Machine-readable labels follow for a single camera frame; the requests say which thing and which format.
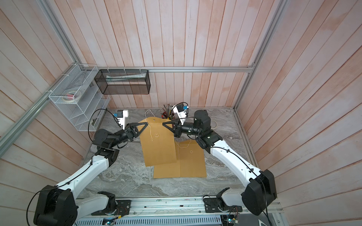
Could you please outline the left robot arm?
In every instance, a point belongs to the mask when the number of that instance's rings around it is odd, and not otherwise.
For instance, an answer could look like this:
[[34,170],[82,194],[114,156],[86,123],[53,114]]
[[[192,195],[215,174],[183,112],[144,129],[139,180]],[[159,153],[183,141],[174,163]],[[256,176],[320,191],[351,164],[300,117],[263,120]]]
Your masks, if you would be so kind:
[[93,145],[97,152],[91,160],[73,175],[55,186],[45,186],[34,197],[38,199],[34,224],[37,226],[72,226],[77,220],[98,211],[113,214],[117,210],[115,195],[98,192],[95,196],[77,200],[83,189],[99,174],[108,169],[119,155],[116,146],[125,147],[148,127],[147,122],[130,123],[115,133],[99,129]]

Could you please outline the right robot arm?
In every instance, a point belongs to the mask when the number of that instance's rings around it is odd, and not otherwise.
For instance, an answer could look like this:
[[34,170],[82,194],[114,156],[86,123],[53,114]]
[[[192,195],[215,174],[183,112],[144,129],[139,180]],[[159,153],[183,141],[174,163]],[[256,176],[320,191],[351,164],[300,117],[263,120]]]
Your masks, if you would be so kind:
[[244,206],[256,216],[263,213],[268,217],[268,206],[277,198],[274,175],[269,170],[261,170],[234,151],[227,142],[211,128],[211,118],[206,110],[198,110],[193,121],[188,122],[184,113],[177,120],[163,123],[175,137],[182,134],[195,137],[197,144],[220,160],[243,184],[242,189],[226,188],[218,195],[220,210],[229,207],[231,213],[238,206]]

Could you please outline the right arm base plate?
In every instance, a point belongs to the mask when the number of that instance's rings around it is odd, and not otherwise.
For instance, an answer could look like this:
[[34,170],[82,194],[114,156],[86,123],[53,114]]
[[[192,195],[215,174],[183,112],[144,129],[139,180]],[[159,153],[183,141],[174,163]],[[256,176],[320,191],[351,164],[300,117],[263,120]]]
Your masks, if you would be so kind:
[[226,205],[221,198],[204,196],[202,198],[206,213],[217,213],[217,212],[227,212],[227,213],[239,213],[242,212],[241,206],[228,206]]

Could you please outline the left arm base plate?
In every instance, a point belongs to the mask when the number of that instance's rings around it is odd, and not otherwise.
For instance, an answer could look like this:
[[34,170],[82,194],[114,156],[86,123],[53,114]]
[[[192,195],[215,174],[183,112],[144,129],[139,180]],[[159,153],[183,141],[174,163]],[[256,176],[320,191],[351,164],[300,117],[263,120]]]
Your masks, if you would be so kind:
[[131,200],[115,200],[111,204],[108,204],[107,207],[103,210],[96,211],[92,213],[92,216],[125,216],[130,212]]

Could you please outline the brown file bag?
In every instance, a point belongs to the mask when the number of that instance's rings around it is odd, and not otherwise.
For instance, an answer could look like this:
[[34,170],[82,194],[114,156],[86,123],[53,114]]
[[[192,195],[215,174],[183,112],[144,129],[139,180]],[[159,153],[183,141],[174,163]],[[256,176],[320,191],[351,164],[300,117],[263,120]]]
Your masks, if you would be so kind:
[[179,154],[178,178],[206,178],[204,150],[195,140],[175,142]]
[[181,177],[181,170],[179,162],[154,166],[155,179],[180,178],[180,177]]
[[174,135],[162,125],[166,121],[170,120],[157,117],[142,120],[149,124],[140,135],[144,162],[147,167],[175,163],[177,160]]

